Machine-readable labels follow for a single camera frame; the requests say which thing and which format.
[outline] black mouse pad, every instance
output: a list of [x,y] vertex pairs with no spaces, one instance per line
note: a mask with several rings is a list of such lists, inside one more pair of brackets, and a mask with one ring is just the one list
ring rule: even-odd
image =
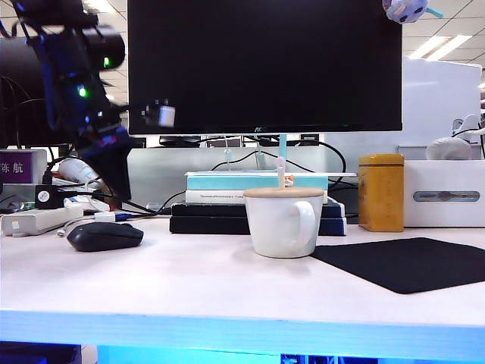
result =
[[426,237],[317,246],[311,256],[396,293],[485,281],[485,250]]

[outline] black monitor screen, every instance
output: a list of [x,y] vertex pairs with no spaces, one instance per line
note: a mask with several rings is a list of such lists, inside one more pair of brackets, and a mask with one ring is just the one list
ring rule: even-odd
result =
[[132,134],[401,130],[402,28],[378,0],[133,0]]
[[0,38],[0,147],[50,146],[69,141],[67,134],[49,127],[40,63],[24,38]]

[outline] ceiling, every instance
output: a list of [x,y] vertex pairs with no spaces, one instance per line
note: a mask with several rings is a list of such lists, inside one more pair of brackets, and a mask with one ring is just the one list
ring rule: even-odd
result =
[[[101,24],[112,25],[127,44],[127,0],[108,0],[114,13],[99,13]],[[443,60],[481,64],[485,67],[485,0],[430,0],[430,6],[444,13],[443,19],[425,14],[418,22],[403,26],[403,55],[410,55],[432,36],[473,36]],[[7,0],[0,0],[0,18],[9,28],[15,13]],[[128,101],[128,62],[116,71],[102,72],[102,79],[111,85],[107,93],[115,102]]]

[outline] wooden lid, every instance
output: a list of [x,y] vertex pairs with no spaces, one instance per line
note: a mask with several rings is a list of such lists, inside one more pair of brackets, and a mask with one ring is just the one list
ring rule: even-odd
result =
[[268,187],[268,188],[252,188],[244,191],[245,197],[259,197],[259,198],[301,198],[301,197],[316,197],[323,196],[324,190],[315,187]]
[[364,155],[358,165],[404,165],[404,157],[398,153]]

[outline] stuffed toy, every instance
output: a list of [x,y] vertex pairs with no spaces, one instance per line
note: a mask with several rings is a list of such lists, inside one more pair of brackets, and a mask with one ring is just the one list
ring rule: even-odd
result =
[[414,23],[424,13],[431,13],[436,17],[443,14],[428,7],[429,0],[383,0],[382,6],[387,17],[397,23]]

